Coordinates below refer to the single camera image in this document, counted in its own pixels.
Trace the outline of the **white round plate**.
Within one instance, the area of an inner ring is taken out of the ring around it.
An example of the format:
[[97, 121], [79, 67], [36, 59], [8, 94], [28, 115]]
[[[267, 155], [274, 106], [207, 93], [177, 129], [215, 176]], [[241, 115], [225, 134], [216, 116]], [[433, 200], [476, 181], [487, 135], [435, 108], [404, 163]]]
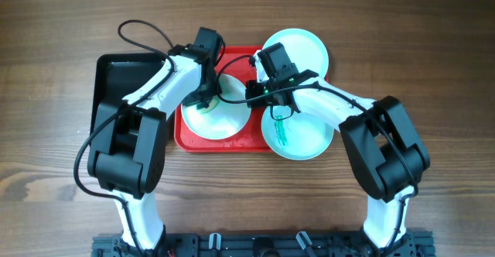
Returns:
[[[246, 87], [231, 75], [220, 76], [221, 95], [227, 100], [241, 100]], [[220, 100], [218, 106], [206, 114], [181, 106], [186, 126], [204, 139], [227, 139], [237, 134], [247, 124], [251, 109], [246, 104], [230, 104]]]

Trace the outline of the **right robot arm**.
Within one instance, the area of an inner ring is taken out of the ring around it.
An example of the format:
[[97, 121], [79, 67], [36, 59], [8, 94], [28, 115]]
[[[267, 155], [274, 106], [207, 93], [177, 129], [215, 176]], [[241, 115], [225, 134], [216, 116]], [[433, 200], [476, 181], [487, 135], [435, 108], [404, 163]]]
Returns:
[[282, 81], [250, 80], [249, 107], [288, 106], [337, 130], [353, 175], [368, 195], [363, 230], [382, 255], [405, 235], [408, 202], [418, 195], [430, 157], [403, 104], [387, 96], [360, 98], [329, 84], [311, 70]]

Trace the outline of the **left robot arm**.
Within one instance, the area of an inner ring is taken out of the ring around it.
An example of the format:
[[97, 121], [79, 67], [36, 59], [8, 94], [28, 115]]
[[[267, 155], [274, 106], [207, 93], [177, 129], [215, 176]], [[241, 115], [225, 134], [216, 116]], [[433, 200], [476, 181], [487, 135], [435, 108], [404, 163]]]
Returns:
[[87, 172], [115, 202], [123, 232], [94, 239], [94, 256], [167, 256], [155, 188], [165, 165], [167, 120], [215, 74], [217, 53], [106, 54], [97, 61]]

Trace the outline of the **light blue plate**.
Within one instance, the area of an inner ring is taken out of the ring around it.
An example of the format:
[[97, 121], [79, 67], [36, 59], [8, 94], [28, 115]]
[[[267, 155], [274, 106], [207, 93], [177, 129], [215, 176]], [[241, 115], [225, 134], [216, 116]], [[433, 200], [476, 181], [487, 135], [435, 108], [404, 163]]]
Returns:
[[263, 49], [281, 43], [289, 59], [299, 71], [315, 71], [325, 78], [329, 69], [329, 54], [322, 40], [310, 31], [298, 28], [283, 29], [270, 36]]
[[291, 160], [317, 157], [329, 147], [334, 132], [318, 118], [287, 106], [267, 107], [261, 118], [265, 142], [272, 151]]

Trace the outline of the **green yellow sponge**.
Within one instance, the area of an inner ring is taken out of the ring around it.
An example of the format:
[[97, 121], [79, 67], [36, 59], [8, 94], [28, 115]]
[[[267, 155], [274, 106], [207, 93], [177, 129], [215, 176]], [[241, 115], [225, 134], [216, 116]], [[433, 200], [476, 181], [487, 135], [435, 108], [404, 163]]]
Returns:
[[198, 101], [194, 104], [183, 105], [183, 107], [186, 109], [191, 108], [200, 114], [206, 114], [207, 112], [215, 109], [215, 107], [218, 106], [219, 102], [220, 99], [216, 95], [214, 95], [211, 98], [207, 98], [205, 101]]

